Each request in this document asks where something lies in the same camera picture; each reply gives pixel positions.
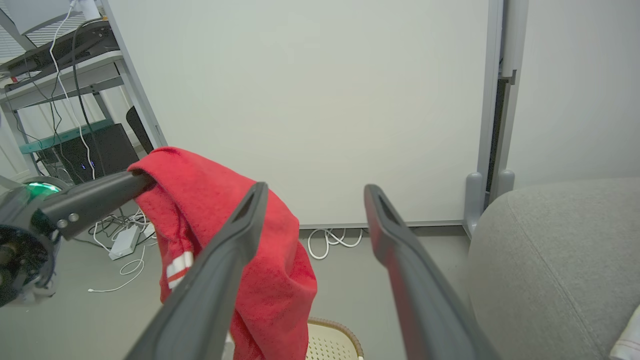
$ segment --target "red towel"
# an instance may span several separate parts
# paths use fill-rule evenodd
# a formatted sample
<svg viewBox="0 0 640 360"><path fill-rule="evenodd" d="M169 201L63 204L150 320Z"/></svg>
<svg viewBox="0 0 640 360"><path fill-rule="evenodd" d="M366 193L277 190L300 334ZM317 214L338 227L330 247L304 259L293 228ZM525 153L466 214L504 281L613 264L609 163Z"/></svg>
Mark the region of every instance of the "red towel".
<svg viewBox="0 0 640 360"><path fill-rule="evenodd" d="M164 302L193 259L222 228L255 181L182 149L156 149L129 170L158 183L136 202L156 227ZM298 240L298 219L269 191L260 245L244 268L230 332L234 360L302 360L316 277Z"/></svg>

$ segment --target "gray metal leg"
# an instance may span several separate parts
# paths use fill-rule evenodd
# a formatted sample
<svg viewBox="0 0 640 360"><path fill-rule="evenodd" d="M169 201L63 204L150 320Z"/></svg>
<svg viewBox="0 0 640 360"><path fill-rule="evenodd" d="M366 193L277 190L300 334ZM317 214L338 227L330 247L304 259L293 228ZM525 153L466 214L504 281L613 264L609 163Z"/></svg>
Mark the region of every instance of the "gray metal leg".
<svg viewBox="0 0 640 360"><path fill-rule="evenodd" d="M22 126L22 122L20 121L20 117L16 111L12 111L9 105L4 102L0 105L2 108L3 117L6 119L9 124L9 128L11 129L11 133L15 139L15 142L18 146L29 143L29 138L24 134L24 128ZM38 169L36 168L36 162L32 154L23 154L24 162L27 165L27 169L31 173L32 176L38 176Z"/></svg>
<svg viewBox="0 0 640 360"><path fill-rule="evenodd" d="M129 68L124 61L118 60L115 64L120 72L120 77L122 78L124 87L131 97L133 106L136 108L138 116L142 121L142 125L149 136L149 140L151 140L151 145L153 145L155 149L161 146L166 146L167 143L162 131L160 130L160 125L157 123L156 116L154 115L151 105L149 105L141 86L135 86L133 78L129 73Z"/></svg>
<svg viewBox="0 0 640 360"><path fill-rule="evenodd" d="M102 111L104 118L113 120L113 117L111 117L111 114L109 113L109 109L107 109L107 104L104 103L104 99L102 99L99 91L93 91L93 98L95 99L95 102L98 103L98 107L100 108L100 111Z"/></svg>

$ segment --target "whiteboard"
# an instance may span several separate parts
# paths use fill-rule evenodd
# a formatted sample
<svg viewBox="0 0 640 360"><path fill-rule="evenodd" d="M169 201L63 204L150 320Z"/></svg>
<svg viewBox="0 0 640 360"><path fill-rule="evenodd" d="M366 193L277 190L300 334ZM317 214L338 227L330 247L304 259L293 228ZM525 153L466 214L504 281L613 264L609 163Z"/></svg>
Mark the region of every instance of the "whiteboard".
<svg viewBox="0 0 640 360"><path fill-rule="evenodd" d="M266 181L301 225L463 219L488 0L109 0L169 145Z"/></svg>
<svg viewBox="0 0 640 360"><path fill-rule="evenodd" d="M640 176L638 19L637 1L529 2L506 165L515 188Z"/></svg>

